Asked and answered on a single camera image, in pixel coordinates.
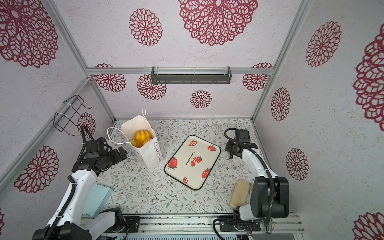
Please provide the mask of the metal tongs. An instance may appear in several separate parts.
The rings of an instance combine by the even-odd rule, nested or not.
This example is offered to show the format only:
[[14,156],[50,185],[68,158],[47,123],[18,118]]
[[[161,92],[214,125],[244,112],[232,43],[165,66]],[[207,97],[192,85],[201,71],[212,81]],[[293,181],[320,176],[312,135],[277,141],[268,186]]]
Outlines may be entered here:
[[231,164],[233,163],[233,157],[234,157],[234,155],[232,153],[229,153],[229,162]]

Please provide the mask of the yellow bun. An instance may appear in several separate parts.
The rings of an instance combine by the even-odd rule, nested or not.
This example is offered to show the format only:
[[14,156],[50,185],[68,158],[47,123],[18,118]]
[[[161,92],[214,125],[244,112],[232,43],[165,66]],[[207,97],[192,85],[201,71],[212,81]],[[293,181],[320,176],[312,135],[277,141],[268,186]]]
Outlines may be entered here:
[[135,140],[144,142],[152,138],[152,133],[148,130],[139,130],[135,133]]

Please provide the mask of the white paper bag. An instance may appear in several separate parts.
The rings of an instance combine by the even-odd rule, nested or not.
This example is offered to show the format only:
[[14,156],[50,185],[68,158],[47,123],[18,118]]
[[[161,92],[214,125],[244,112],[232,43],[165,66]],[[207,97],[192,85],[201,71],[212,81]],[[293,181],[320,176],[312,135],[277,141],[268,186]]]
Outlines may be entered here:
[[[123,142],[114,141],[110,136],[110,131],[123,134],[125,140]],[[137,157],[144,162],[149,171],[155,170],[164,162],[157,135],[147,120],[145,108],[142,109],[141,115],[123,123],[121,128],[108,128],[107,136],[116,145],[131,145]]]

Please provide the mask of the long braided orange bread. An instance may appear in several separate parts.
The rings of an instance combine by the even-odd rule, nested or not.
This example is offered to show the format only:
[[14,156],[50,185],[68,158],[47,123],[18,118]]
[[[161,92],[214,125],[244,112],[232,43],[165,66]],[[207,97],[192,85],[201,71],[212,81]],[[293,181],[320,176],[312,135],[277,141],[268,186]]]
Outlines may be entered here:
[[137,140],[137,139],[131,139],[130,143],[135,147],[135,148],[141,148],[143,146],[143,141]]

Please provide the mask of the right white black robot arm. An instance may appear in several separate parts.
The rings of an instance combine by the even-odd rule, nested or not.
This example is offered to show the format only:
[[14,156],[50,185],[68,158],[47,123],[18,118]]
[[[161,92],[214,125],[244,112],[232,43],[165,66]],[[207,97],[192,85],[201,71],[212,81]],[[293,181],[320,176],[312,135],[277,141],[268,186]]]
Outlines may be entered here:
[[272,171],[259,147],[251,142],[249,131],[228,128],[224,136],[228,139],[225,151],[229,153],[229,159],[241,158],[254,178],[250,202],[235,206],[234,219],[241,222],[261,219],[267,234],[271,234],[272,220],[289,215],[289,182]]

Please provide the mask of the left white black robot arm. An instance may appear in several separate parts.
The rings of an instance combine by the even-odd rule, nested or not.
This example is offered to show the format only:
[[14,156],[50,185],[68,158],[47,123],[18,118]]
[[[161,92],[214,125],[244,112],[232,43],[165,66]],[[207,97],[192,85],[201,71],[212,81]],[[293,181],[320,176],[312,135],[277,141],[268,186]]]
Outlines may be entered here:
[[105,231],[120,232],[128,228],[120,208],[103,210],[91,224],[81,227],[83,209],[100,173],[127,159],[123,147],[113,149],[103,137],[95,140],[81,125],[82,149],[68,176],[68,189],[46,227],[36,230],[34,240],[96,240]]

